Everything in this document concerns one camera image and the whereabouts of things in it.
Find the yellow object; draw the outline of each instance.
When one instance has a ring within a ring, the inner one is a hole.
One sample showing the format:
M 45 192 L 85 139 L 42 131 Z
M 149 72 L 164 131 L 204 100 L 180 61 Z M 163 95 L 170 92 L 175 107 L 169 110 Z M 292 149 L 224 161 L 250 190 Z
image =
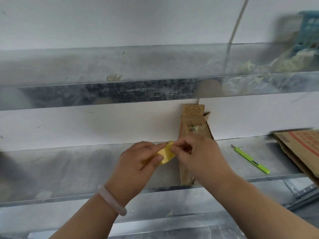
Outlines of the yellow object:
M 173 157 L 175 157 L 175 154 L 171 151 L 171 147 L 173 146 L 173 142 L 174 141 L 168 141 L 165 148 L 161 149 L 160 151 L 157 152 L 157 154 L 154 154 L 150 158 L 142 161 L 142 164 L 143 165 L 147 164 L 148 161 L 150 161 L 152 158 L 154 158 L 156 155 L 159 155 L 159 154 L 163 155 L 163 157 L 164 157 L 164 159 L 161 161 L 160 165 L 163 165 L 163 164 L 167 163 L 168 161 L 170 161 Z

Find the blue plastic basket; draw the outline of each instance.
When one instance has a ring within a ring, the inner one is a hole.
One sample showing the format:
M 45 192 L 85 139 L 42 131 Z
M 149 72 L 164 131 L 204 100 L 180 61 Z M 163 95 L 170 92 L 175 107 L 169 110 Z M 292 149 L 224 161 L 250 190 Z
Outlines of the blue plastic basket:
M 296 54 L 303 49 L 314 49 L 319 54 L 319 11 L 301 11 L 299 14 L 304 16 L 293 51 Z

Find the fingernail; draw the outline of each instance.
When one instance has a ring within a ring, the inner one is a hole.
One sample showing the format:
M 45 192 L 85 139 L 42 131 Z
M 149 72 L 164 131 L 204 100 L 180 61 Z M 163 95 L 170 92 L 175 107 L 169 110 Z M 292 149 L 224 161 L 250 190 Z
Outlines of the fingernail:
M 159 155 L 158 157 L 157 157 L 157 160 L 160 162 L 160 161 L 162 161 L 164 159 L 164 157 L 163 157 L 163 155 Z

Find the person's left hand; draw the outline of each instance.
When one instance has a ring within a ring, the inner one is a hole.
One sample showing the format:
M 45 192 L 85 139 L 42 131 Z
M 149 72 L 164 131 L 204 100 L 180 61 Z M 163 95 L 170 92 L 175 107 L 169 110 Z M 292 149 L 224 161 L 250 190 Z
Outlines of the person's left hand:
M 114 169 L 105 188 L 122 205 L 137 196 L 151 178 L 155 169 L 163 160 L 162 155 L 152 158 L 145 166 L 142 161 L 156 154 L 166 143 L 155 145 L 151 142 L 138 142 L 125 150 Z

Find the hand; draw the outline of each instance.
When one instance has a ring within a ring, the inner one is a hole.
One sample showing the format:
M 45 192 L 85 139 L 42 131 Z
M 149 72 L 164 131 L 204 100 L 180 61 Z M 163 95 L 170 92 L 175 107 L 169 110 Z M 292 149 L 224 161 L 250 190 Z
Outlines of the hand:
M 163 156 L 155 156 L 145 166 L 141 162 L 156 154 L 165 146 L 166 143 L 155 145 L 151 142 L 142 141 L 135 143 L 121 154 L 115 170 L 105 184 L 105 188 L 122 206 L 126 206 L 131 199 L 142 191 L 163 160 Z
M 205 188 L 218 190 L 235 175 L 216 141 L 210 138 L 198 134 L 181 137 L 171 150 Z

